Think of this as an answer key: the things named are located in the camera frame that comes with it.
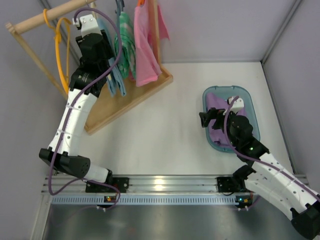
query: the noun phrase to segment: wooden base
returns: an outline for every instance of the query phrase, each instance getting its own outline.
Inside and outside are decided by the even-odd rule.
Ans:
[[[155,82],[136,87],[136,83],[129,79],[124,80],[126,96],[121,96],[119,90],[114,97],[111,97],[107,84],[93,105],[85,123],[85,130],[88,134],[93,134],[105,125],[109,124],[122,114],[126,113],[151,95],[172,83],[173,76],[168,70],[161,66],[162,74]]]

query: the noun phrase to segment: white table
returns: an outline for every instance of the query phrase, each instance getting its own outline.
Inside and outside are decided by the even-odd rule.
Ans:
[[[210,86],[238,85],[251,95],[261,142],[292,167],[259,62],[170,63],[173,83],[97,133],[83,134],[79,155],[126,175],[224,175],[244,163],[213,149],[201,127],[202,95]]]

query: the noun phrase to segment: wooden rack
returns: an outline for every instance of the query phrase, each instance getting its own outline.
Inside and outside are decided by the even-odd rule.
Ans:
[[[60,6],[49,9],[46,12],[47,19],[52,21],[71,11],[93,3],[94,1],[95,0],[70,0]],[[92,107],[85,123],[84,128],[88,134],[93,134],[94,132],[98,131],[173,81],[173,76],[161,64],[157,0],[148,0],[148,11],[152,36],[152,50],[158,64],[160,65],[162,74],[158,77],[157,81],[148,83],[141,87],[136,87],[135,82],[125,79],[124,84],[127,92],[125,97],[120,95],[118,89],[116,95],[111,97],[108,87],[105,85],[102,88],[100,97]],[[50,82],[58,89],[63,97],[67,99],[68,96],[64,92],[62,86],[57,82],[50,70],[45,66],[30,45],[21,36],[21,34],[26,33],[44,23],[44,15],[40,13],[16,25],[7,23],[6,28],[12,34],[14,39],[26,51],[26,53],[32,58],[40,70],[44,72]]]

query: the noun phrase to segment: plastic tray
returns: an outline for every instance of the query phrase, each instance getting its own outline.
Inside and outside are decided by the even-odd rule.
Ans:
[[[206,95],[208,93],[213,93],[217,97],[227,100],[232,96],[239,96],[244,101],[244,109],[246,111],[246,117],[248,118],[250,124],[253,126],[253,136],[260,141],[260,132],[257,122],[257,117],[254,109],[254,105],[252,103],[251,96],[247,90],[240,86],[211,86],[207,88],[202,95],[203,102],[203,111],[207,112],[207,104],[206,104]],[[230,147],[219,146],[214,143],[210,138],[210,133],[208,127],[205,128],[206,139],[209,144],[216,150],[224,152],[224,153],[233,153]]]

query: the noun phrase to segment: gray floor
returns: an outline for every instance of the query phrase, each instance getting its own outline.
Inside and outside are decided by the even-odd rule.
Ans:
[[[261,199],[249,212],[233,206],[117,206],[104,213],[53,205],[45,240],[303,240],[291,222]]]

